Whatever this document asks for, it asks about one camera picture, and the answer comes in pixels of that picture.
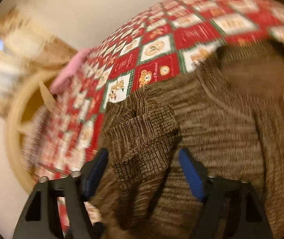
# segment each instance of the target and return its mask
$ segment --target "bolt head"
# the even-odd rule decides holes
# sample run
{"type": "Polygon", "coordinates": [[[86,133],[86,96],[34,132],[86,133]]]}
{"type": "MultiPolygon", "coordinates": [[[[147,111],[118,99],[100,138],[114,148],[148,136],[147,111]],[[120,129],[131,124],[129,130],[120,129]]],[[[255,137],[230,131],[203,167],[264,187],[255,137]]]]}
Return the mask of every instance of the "bolt head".
{"type": "Polygon", "coordinates": [[[217,173],[216,172],[208,172],[207,176],[209,178],[216,178],[217,177],[217,173]]]}
{"type": "Polygon", "coordinates": [[[80,171],[73,171],[71,172],[71,177],[75,178],[75,177],[79,177],[81,176],[81,172],[80,171]]]}
{"type": "Polygon", "coordinates": [[[242,178],[240,179],[240,182],[247,184],[247,183],[249,183],[249,179],[246,178],[246,177],[242,177],[242,178]]]}
{"type": "Polygon", "coordinates": [[[49,178],[47,176],[42,176],[42,177],[39,178],[39,182],[40,183],[44,183],[44,182],[46,182],[48,180],[49,180],[49,178]]]}

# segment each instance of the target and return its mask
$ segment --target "pink glove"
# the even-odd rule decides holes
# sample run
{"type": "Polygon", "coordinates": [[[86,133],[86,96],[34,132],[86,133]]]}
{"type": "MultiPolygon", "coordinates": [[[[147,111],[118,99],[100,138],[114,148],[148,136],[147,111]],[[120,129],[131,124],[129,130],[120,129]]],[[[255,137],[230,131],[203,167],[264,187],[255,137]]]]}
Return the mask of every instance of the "pink glove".
{"type": "Polygon", "coordinates": [[[77,69],[84,64],[87,55],[91,52],[91,48],[79,51],[70,62],[63,68],[57,78],[50,86],[52,94],[62,93],[69,85],[71,77],[76,73],[77,69]]]}

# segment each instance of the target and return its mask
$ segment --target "red patchwork fabric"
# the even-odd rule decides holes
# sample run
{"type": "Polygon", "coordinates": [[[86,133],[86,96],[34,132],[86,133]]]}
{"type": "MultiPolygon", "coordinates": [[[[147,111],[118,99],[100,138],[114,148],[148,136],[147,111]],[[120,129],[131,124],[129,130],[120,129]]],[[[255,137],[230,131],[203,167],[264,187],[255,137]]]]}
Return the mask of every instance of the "red patchwork fabric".
{"type": "Polygon", "coordinates": [[[284,5],[272,0],[165,0],[138,14],[92,50],[59,96],[35,178],[64,177],[94,157],[108,102],[194,71],[223,44],[269,36],[284,42],[284,5]]]}

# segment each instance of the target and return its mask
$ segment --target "sweater collar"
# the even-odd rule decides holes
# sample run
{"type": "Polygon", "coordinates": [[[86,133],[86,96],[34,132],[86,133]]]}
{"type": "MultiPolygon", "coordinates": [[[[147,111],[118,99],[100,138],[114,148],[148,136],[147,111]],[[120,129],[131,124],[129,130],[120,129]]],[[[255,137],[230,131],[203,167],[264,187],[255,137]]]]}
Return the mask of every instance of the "sweater collar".
{"type": "Polygon", "coordinates": [[[210,57],[195,70],[195,73],[209,97],[228,107],[237,114],[251,115],[250,106],[254,102],[273,103],[273,99],[238,91],[232,87],[221,72],[221,68],[229,63],[245,63],[251,60],[272,58],[276,55],[284,57],[284,45],[273,40],[262,40],[242,45],[226,45],[218,48],[210,57]]]}

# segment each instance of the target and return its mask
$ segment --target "brown knit sweater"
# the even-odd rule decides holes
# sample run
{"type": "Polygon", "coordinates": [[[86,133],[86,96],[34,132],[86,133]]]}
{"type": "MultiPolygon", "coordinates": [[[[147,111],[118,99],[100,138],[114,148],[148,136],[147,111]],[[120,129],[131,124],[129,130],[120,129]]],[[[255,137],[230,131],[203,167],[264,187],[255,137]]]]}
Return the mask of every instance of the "brown knit sweater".
{"type": "Polygon", "coordinates": [[[189,237],[201,203],[179,165],[184,147],[219,176],[249,178],[283,237],[284,46],[225,46],[194,73],[108,104],[100,146],[110,160],[91,203],[105,238],[189,237]]]}

